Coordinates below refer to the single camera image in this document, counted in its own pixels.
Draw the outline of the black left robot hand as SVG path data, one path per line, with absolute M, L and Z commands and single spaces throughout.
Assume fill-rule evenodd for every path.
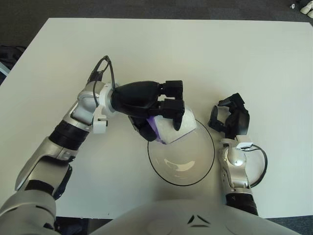
M 133 128 L 145 140 L 154 141 L 157 133 L 149 124 L 149 118 L 162 116 L 172 120 L 174 130 L 181 127 L 185 112 L 183 82 L 139 81 L 119 86 L 112 93 L 111 105 L 115 111 L 129 117 Z

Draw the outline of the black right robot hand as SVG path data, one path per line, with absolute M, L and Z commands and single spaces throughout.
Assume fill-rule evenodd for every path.
M 235 93 L 212 108 L 208 126 L 217 132 L 224 133 L 226 139 L 234 140 L 237 135 L 246 135 L 248 132 L 250 115 L 244 106 L 245 102 L 239 93 Z M 227 107 L 229 115 L 225 123 L 218 120 L 218 108 Z

